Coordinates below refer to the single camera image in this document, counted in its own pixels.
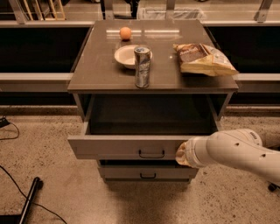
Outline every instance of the soda can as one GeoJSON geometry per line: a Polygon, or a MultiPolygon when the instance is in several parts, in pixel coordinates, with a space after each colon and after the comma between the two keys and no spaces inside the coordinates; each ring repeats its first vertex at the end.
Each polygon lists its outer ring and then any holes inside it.
{"type": "Polygon", "coordinates": [[[147,45],[134,48],[135,54],[135,84],[139,88],[147,88],[150,80],[151,49],[147,45]]]}

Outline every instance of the closed drawer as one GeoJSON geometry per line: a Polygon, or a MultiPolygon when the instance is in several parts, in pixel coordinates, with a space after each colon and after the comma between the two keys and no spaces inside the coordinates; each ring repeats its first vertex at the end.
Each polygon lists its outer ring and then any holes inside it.
{"type": "Polygon", "coordinates": [[[204,94],[101,94],[68,141],[77,158],[170,160],[190,137],[216,130],[204,94]]]}
{"type": "Polygon", "coordinates": [[[194,179],[198,169],[180,166],[176,161],[101,161],[99,173],[104,180],[186,181],[194,179]]]}

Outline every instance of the white bowl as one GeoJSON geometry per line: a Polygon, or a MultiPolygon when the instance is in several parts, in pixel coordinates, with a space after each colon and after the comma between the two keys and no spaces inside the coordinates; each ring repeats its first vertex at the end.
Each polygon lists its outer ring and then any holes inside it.
{"type": "Polygon", "coordinates": [[[134,48],[136,46],[137,45],[126,45],[117,49],[115,51],[115,60],[129,69],[135,69],[134,48]]]}

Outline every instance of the white robotic arm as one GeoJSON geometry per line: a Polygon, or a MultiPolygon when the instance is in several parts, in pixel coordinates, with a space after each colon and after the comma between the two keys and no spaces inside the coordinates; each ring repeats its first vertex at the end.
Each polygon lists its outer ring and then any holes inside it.
{"type": "Polygon", "coordinates": [[[176,160],[194,168],[222,164],[252,172],[280,186],[280,152],[264,148],[262,139],[251,129],[193,137],[180,145],[176,160]]]}

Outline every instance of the drawer handle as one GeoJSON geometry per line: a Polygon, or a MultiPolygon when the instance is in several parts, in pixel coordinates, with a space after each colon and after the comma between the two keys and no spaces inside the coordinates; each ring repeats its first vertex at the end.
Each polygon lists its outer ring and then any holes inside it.
{"type": "Polygon", "coordinates": [[[163,150],[161,155],[152,155],[149,154],[149,156],[146,154],[146,156],[144,156],[144,154],[142,154],[141,150],[139,151],[139,157],[140,158],[163,158],[165,156],[165,151],[163,150]]]}
{"type": "Polygon", "coordinates": [[[154,176],[150,176],[150,177],[145,177],[143,176],[143,174],[140,172],[140,178],[141,179],[155,179],[157,177],[157,174],[154,173],[154,176]]]}

